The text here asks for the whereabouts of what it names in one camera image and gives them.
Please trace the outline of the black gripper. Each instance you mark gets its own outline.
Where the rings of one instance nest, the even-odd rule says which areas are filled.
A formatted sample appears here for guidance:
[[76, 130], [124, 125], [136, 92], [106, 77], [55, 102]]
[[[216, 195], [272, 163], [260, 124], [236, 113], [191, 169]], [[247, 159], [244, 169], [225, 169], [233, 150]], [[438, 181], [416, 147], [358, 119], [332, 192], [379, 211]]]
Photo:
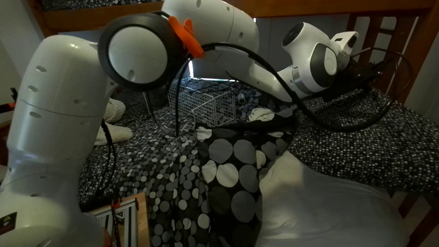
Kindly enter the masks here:
[[386, 62], [367, 63], [364, 66], [357, 62], [350, 62], [349, 66], [335, 77], [334, 84], [321, 92], [321, 97], [325, 102], [331, 102], [356, 89], [365, 89], [383, 74], [386, 67]]

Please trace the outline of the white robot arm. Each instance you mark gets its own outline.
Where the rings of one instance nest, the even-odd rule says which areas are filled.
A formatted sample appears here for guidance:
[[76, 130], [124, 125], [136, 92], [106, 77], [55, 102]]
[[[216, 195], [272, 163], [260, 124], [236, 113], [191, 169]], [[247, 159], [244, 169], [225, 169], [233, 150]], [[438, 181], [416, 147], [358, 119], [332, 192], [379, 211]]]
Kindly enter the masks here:
[[286, 103], [332, 88], [351, 60], [356, 32], [328, 36], [301, 22], [284, 37], [290, 66], [275, 70], [260, 54], [253, 18], [225, 0], [165, 0], [157, 12], [113, 19], [98, 41], [55, 34], [25, 71], [7, 140], [0, 195], [0, 247], [110, 247], [109, 232], [78, 202], [81, 167], [92, 151], [116, 85], [151, 91], [170, 82], [192, 58], [231, 73]]

